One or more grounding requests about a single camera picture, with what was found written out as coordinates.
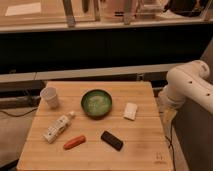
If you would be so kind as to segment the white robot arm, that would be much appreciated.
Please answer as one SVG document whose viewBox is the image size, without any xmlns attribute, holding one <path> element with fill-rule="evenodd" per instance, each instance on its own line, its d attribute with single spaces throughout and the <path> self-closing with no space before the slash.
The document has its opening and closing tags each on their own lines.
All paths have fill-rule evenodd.
<svg viewBox="0 0 213 171">
<path fill-rule="evenodd" d="M 166 76 L 167 85 L 161 93 L 163 103 L 178 109 L 185 98 L 190 98 L 213 114 L 213 85 L 206 81 L 209 75 L 209 66 L 202 60 L 170 69 Z"/>
</svg>

